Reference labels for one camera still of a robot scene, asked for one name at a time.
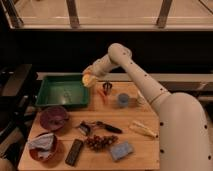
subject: food item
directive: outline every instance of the food item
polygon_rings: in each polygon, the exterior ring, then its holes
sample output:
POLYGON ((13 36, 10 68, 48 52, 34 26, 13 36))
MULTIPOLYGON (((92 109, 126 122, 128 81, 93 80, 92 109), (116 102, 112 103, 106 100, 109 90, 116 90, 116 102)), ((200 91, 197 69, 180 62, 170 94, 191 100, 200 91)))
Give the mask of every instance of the food item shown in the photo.
POLYGON ((79 140, 79 139, 75 139, 72 147, 67 155, 67 158, 65 160, 65 162, 71 166, 74 166, 76 163, 76 160, 79 156, 79 153, 83 147, 84 143, 83 141, 79 140))
POLYGON ((136 121, 136 120, 132 121, 132 123, 130 124, 129 128, 131 130, 133 130, 134 132, 139 133, 139 134, 148 135, 148 136, 151 136, 153 138, 157 137, 156 133, 154 133, 150 128, 145 126, 140 121, 136 121))
POLYGON ((84 142, 87 147, 94 151, 100 151, 112 145, 114 142, 118 140, 117 136, 97 136, 94 135, 93 137, 88 137, 84 142))
POLYGON ((82 82, 85 87, 92 87, 98 81, 98 77, 92 74, 84 74, 82 78, 82 82))

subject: blue sponge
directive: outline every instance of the blue sponge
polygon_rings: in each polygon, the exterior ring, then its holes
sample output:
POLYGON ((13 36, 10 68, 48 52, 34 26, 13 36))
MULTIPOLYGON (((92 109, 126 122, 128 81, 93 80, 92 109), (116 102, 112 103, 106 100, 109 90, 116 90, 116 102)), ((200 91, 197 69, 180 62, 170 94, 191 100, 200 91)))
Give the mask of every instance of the blue sponge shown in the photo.
POLYGON ((132 152, 132 146, 126 141, 110 148, 110 154, 114 161, 118 161, 132 152))

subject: floor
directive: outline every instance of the floor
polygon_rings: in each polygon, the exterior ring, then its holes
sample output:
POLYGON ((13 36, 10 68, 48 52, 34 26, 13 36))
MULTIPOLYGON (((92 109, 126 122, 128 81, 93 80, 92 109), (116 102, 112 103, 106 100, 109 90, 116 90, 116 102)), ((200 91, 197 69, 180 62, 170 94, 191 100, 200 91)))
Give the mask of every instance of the floor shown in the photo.
MULTIPOLYGON (((81 25, 129 26, 155 25, 162 1, 75 0, 81 25)), ((213 7, 212 0, 204 1, 213 7)), ((16 9, 26 26, 69 26, 66 0, 19 0, 16 9)), ((173 0, 167 23, 213 26, 213 17, 198 0, 173 0)))

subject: black chair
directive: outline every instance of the black chair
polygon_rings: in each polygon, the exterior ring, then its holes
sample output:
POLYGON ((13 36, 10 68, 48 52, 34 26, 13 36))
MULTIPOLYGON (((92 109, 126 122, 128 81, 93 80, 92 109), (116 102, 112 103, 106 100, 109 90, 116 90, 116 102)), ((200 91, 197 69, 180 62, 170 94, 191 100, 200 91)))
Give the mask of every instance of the black chair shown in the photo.
POLYGON ((31 64, 21 64, 9 75, 0 95, 0 144, 18 127, 27 139, 28 132, 25 122, 34 116, 25 116, 26 108, 34 99, 34 83, 37 74, 31 64))

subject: grapes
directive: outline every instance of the grapes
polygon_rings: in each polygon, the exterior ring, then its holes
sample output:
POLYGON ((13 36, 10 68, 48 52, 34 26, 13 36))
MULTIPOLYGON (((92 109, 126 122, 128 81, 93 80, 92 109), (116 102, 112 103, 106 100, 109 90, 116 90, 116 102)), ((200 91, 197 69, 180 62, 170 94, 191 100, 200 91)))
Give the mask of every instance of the grapes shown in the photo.
POLYGON ((84 143, 91 150, 100 151, 102 149, 109 147, 111 144, 113 144, 117 140, 118 140, 118 137, 115 135, 103 136, 103 137, 94 135, 93 137, 88 137, 87 139, 85 139, 84 143))

